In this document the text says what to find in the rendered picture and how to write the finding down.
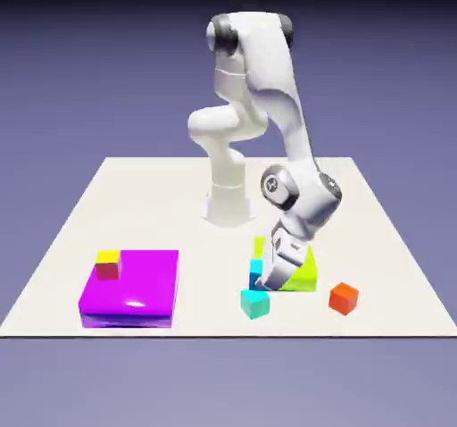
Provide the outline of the large magenta box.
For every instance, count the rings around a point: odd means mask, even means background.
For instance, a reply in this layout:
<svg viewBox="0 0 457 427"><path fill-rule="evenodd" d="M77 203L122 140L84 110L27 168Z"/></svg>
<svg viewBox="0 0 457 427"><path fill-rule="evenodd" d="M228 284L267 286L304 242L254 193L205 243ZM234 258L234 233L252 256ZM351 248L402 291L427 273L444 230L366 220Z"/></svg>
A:
<svg viewBox="0 0 457 427"><path fill-rule="evenodd" d="M84 328L169 328L179 278L177 249L124 249L120 276L90 273L79 298Z"/></svg>

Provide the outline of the small blue cube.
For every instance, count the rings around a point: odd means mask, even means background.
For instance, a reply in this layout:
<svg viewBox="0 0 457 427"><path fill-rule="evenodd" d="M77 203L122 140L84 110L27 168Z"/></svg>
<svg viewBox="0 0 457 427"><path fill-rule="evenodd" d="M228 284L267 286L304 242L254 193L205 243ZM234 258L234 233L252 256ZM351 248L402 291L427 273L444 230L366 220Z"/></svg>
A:
<svg viewBox="0 0 457 427"><path fill-rule="evenodd" d="M256 291L265 291L266 288L262 284L262 259L252 259L249 268L249 289Z"/></svg>

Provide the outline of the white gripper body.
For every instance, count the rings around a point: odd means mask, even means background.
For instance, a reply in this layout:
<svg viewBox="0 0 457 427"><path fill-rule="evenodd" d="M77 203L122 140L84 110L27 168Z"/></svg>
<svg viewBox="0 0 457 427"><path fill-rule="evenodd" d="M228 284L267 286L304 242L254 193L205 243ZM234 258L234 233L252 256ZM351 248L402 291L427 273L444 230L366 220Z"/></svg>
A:
<svg viewBox="0 0 457 427"><path fill-rule="evenodd" d="M280 290L299 268L300 265L281 257L264 259L259 285L267 290Z"/></svg>

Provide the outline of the small yellow cube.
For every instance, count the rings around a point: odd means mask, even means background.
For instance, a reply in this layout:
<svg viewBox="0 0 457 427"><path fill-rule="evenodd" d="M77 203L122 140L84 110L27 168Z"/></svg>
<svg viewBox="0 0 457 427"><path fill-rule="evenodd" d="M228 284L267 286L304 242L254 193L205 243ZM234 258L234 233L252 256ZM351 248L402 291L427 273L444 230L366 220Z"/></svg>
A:
<svg viewBox="0 0 457 427"><path fill-rule="evenodd" d="M121 251L100 250L96 255L96 277L99 280L117 280L121 271Z"/></svg>

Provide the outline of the small orange cube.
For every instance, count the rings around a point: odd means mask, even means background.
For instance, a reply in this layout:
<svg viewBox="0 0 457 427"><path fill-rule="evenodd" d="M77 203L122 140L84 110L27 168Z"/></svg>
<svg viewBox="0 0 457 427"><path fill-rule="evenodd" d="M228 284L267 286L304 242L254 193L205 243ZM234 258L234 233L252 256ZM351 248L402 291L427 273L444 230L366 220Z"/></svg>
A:
<svg viewBox="0 0 457 427"><path fill-rule="evenodd" d="M330 290L328 306L342 315L348 315L357 306L358 297L358 289L340 282Z"/></svg>

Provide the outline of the small teal cube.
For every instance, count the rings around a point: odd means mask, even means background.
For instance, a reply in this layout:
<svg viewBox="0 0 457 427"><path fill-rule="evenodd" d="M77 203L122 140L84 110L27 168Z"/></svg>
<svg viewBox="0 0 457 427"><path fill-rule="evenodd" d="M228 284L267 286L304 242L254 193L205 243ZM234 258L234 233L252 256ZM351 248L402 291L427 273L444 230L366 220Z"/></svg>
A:
<svg viewBox="0 0 457 427"><path fill-rule="evenodd" d="M266 291L244 289L240 294L240 306L249 319L257 319L270 312L270 296Z"/></svg>

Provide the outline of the large lime green box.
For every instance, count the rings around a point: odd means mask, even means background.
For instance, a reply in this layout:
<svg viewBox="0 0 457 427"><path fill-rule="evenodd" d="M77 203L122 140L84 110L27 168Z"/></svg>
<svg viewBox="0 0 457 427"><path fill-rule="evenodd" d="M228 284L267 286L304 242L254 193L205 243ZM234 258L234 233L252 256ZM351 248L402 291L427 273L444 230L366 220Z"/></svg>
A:
<svg viewBox="0 0 457 427"><path fill-rule="evenodd" d="M280 290L269 291L305 291L310 292L316 289L318 279L318 268L312 252L312 245L309 242L301 241L283 235L277 237L270 245L270 257L264 259L276 259L281 257L292 264L300 265L300 268L292 275Z"/></svg>

